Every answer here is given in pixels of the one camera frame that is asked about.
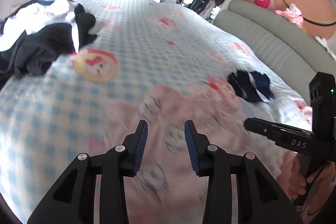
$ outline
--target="bed headboard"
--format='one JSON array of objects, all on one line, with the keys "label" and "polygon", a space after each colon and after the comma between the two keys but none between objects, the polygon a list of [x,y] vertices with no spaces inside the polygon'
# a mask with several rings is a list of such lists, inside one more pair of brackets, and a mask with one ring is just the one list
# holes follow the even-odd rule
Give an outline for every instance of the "bed headboard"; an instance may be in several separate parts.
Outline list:
[{"label": "bed headboard", "polygon": [[309,83],[318,71],[336,76],[336,62],[322,45],[269,10],[243,0],[225,0],[213,24],[243,40],[307,104]]}]

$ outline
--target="finger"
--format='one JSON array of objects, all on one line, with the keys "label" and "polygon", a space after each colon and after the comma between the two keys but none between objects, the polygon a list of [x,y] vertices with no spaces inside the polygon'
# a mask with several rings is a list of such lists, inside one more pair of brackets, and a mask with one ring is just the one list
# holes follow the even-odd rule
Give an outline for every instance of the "finger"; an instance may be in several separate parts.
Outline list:
[{"label": "finger", "polygon": [[314,194],[313,198],[310,201],[308,211],[309,215],[315,214],[318,210],[322,208],[322,206],[328,199],[328,190],[329,190],[329,184],[328,186],[325,185],[324,181],[322,180],[319,183],[316,193]]},{"label": "finger", "polygon": [[297,155],[293,159],[292,169],[295,170],[296,172],[300,171],[300,161],[299,161]]},{"label": "finger", "polygon": [[323,170],[320,173],[320,175],[318,176],[318,178],[316,179],[316,181],[320,181],[320,180],[325,179],[325,178],[330,180],[330,182],[332,181],[332,179],[335,175],[335,164],[333,162],[329,162],[324,167],[322,166],[322,167],[318,168],[313,174],[311,174],[307,178],[308,183],[313,182],[313,180],[315,179],[317,174],[320,172],[321,168],[323,168]]},{"label": "finger", "polygon": [[306,187],[307,180],[305,179],[305,177],[301,173],[299,173],[298,171],[292,169],[291,170],[291,176],[289,178],[289,183],[290,184],[300,185],[302,187]]},{"label": "finger", "polygon": [[288,189],[288,197],[290,200],[297,199],[298,195],[295,194],[291,189]]},{"label": "finger", "polygon": [[304,195],[306,193],[306,189],[300,185],[290,184],[289,189],[296,195]]}]

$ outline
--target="bedspread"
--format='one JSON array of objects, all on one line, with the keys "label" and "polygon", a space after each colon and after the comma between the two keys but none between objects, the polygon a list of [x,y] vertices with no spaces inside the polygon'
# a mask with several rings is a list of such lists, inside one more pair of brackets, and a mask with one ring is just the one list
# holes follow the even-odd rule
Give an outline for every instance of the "bedspread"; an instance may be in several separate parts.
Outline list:
[{"label": "bedspread", "polygon": [[[246,116],[310,128],[303,99],[244,42],[193,11],[151,0],[75,1],[96,17],[94,44],[78,56],[60,56],[43,77],[10,79],[0,92],[0,192],[23,223],[77,154],[102,153],[109,99],[138,104],[156,84],[184,96],[225,98],[228,74],[257,70],[268,75],[276,98],[254,105],[241,100]],[[276,177],[283,150],[251,137]],[[183,211],[174,223],[195,211]]]}]

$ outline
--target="metal screw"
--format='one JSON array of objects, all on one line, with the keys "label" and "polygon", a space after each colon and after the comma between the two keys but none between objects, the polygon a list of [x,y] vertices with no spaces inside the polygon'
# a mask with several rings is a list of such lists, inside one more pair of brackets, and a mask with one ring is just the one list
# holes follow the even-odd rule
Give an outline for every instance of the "metal screw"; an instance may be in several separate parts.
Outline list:
[{"label": "metal screw", "polygon": [[78,158],[79,160],[85,160],[85,159],[87,158],[87,154],[85,154],[85,153],[81,153],[81,154],[78,155],[77,158]]},{"label": "metal screw", "polygon": [[254,160],[255,155],[253,153],[246,153],[246,158],[249,159],[249,160]]},{"label": "metal screw", "polygon": [[115,150],[116,150],[117,152],[122,152],[122,151],[125,150],[125,146],[123,146],[123,145],[118,145],[118,146],[115,147]]},{"label": "metal screw", "polygon": [[217,146],[215,146],[214,144],[211,144],[211,145],[208,146],[208,150],[209,150],[209,151],[214,152],[214,151],[216,151],[217,149],[218,149]]}]

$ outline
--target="pink stuffed animal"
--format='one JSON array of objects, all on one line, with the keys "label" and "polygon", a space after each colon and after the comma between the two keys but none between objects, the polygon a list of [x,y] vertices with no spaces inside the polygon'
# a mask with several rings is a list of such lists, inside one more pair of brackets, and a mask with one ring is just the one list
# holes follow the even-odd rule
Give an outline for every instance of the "pink stuffed animal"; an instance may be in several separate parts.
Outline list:
[{"label": "pink stuffed animal", "polygon": [[302,27],[302,25],[303,25],[303,17],[301,16],[300,9],[298,7],[296,7],[295,4],[291,4],[289,6],[289,9],[286,8],[285,11],[276,10],[275,12],[278,15],[287,18],[287,20],[290,23],[296,24],[300,28]]}]

